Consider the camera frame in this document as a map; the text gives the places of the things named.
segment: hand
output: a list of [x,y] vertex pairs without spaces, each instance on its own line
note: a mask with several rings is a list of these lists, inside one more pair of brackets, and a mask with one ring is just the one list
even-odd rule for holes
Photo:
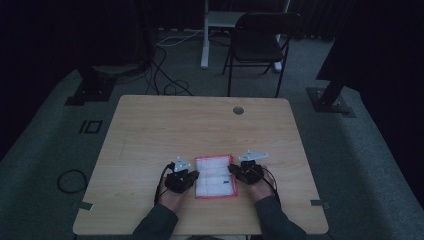
[[[264,170],[264,178],[274,186],[274,180],[269,176],[269,173],[266,170]],[[249,185],[249,190],[250,195],[255,202],[268,196],[274,196],[271,187],[264,180],[260,180],[255,184]]]
[[169,210],[173,211],[174,213],[177,213],[181,207],[184,197],[187,195],[190,189],[183,193],[176,193],[165,187],[165,181],[166,178],[163,178],[162,185],[160,187],[160,194],[163,194],[159,197],[158,203],[169,208]]

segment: booklet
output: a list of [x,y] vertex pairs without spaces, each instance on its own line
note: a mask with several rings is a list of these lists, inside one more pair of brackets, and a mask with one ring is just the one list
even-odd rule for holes
[[196,181],[196,198],[224,198],[237,196],[237,184],[228,165],[233,163],[232,155],[196,157],[200,175]]

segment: chair leg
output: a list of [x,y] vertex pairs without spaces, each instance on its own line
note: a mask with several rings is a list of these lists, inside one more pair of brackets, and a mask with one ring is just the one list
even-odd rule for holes
[[231,76],[233,75],[233,55],[230,56],[230,74],[228,74],[228,87],[227,87],[227,97],[230,96],[231,93]]
[[231,49],[229,49],[229,50],[228,50],[227,58],[225,58],[225,64],[224,64],[224,69],[222,69],[222,75],[224,75],[224,74],[225,74],[225,69],[227,69],[228,59],[229,59],[229,57],[230,57],[230,51],[231,51]]
[[268,65],[268,67],[266,68],[265,72],[263,72],[262,74],[266,74],[268,72],[268,70],[271,68],[272,64],[274,64],[274,63],[270,63]]
[[280,77],[278,79],[278,86],[277,86],[277,92],[275,93],[275,98],[278,98],[278,94],[280,93],[280,87],[281,87],[281,82],[283,80],[284,69],[286,69],[286,60],[287,58],[284,58],[281,65],[281,72],[280,72]]
[[275,98],[278,98],[278,94],[280,93],[281,82],[283,80],[283,71],[284,69],[281,69],[280,77],[278,78],[278,85],[277,85],[277,91],[275,93]]

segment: sleeve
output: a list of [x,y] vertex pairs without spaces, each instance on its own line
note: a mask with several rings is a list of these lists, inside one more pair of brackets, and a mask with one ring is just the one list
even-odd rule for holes
[[255,208],[265,240],[306,239],[306,232],[288,219],[274,196],[259,200]]
[[178,217],[173,211],[161,204],[156,204],[134,230],[133,239],[168,240],[177,222]]

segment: chair backrest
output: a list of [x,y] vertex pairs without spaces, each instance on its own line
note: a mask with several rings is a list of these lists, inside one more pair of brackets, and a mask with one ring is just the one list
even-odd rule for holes
[[298,13],[248,12],[237,20],[235,30],[293,36],[299,31],[301,23]]

